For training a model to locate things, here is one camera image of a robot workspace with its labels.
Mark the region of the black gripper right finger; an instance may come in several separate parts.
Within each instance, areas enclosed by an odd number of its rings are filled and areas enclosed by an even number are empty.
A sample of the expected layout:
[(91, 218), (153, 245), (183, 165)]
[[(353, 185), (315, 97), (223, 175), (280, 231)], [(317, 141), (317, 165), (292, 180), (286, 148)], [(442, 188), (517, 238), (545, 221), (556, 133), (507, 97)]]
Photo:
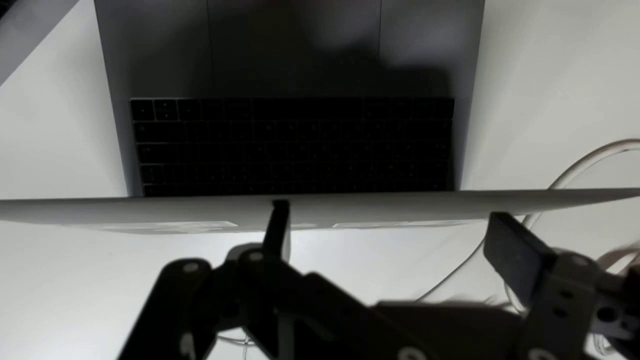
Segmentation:
[(484, 258), (518, 297), (533, 302), (556, 252), (509, 212), (492, 212), (484, 234)]

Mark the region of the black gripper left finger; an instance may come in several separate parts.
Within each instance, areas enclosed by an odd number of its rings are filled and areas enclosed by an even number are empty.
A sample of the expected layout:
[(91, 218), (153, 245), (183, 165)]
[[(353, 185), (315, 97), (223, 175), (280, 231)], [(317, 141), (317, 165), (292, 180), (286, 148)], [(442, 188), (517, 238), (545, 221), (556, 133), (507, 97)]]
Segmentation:
[(291, 258), (291, 202), (275, 201), (263, 251), (280, 261)]

